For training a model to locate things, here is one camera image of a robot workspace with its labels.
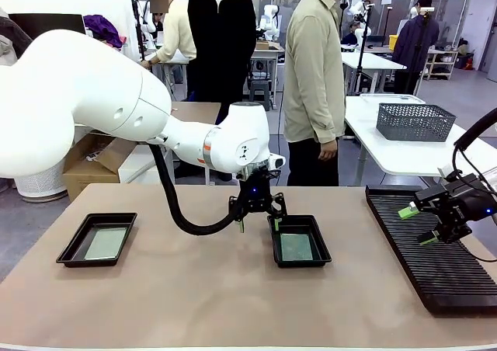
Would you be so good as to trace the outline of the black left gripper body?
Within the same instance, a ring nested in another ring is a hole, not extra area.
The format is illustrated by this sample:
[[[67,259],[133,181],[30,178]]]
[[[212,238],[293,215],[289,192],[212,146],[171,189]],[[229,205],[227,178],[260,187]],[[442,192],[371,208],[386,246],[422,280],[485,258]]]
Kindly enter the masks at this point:
[[[266,166],[256,169],[248,178],[240,179],[242,211],[244,214],[269,213],[272,206],[271,173]]]

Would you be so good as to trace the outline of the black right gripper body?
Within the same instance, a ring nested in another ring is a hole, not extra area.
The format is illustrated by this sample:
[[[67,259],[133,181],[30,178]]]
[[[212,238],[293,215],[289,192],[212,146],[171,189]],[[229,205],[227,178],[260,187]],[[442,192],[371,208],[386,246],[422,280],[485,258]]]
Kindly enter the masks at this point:
[[[426,190],[430,212],[441,221],[479,221],[496,214],[496,196],[475,175]]]

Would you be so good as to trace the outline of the beige-shirt person right hand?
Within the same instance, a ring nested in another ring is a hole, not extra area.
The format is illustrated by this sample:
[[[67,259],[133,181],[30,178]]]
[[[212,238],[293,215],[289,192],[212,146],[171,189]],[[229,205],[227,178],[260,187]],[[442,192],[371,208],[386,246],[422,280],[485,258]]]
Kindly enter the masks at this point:
[[[318,159],[324,162],[329,161],[337,155],[337,152],[338,152],[337,140],[321,143],[320,154],[318,156]]]

